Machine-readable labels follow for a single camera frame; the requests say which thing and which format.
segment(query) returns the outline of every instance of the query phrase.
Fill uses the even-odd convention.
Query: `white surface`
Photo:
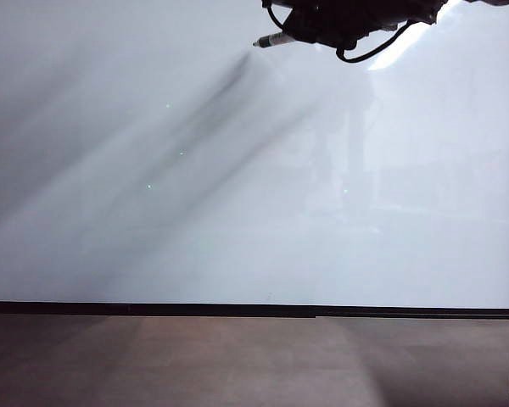
[[[509,6],[379,70],[274,31],[0,0],[0,300],[509,308]]]

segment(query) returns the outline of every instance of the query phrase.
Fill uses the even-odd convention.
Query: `black border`
[[[0,314],[223,316],[316,318],[317,316],[509,320],[509,309],[385,308],[269,304],[103,304],[2,302]]]

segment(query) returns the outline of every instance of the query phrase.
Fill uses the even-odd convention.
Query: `floor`
[[[509,407],[509,321],[0,315],[0,407]]]

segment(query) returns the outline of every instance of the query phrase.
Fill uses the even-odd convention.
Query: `black cable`
[[[418,21],[407,21],[407,24],[405,24],[403,27],[401,27],[392,38],[390,38],[388,41],[384,42],[383,44],[379,45],[377,48],[373,49],[369,53],[365,53],[364,55],[361,55],[360,57],[351,58],[348,59],[345,57],[345,49],[344,48],[338,48],[336,51],[336,55],[338,55],[338,58],[341,59],[344,62],[347,62],[349,64],[357,64],[359,62],[365,61],[366,59],[369,59],[373,57],[374,55],[377,55],[381,51],[384,51],[386,48],[391,46],[394,41],[396,41],[406,30],[411,27],[413,24],[416,24]]]
[[[271,6],[268,7],[268,14],[270,15],[271,21],[273,21],[275,23],[275,25],[277,27],[279,27],[281,30],[284,30],[283,27],[282,27],[281,21],[279,21],[277,19],[277,17],[275,16],[275,14],[273,13],[273,10],[271,9]]]

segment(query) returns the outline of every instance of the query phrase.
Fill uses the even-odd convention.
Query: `robotic arm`
[[[509,4],[509,0],[483,1],[494,6]],[[263,36],[253,45],[271,47],[287,42],[318,42],[336,48],[344,62],[361,62],[390,46],[410,26],[416,23],[434,24],[438,12],[447,0],[262,0],[273,22],[282,30]],[[271,10],[272,4],[291,8],[281,23]],[[398,29],[398,24],[406,22]],[[356,48],[357,42],[373,31],[396,31],[394,36],[373,51],[361,57],[348,59],[345,51]]]

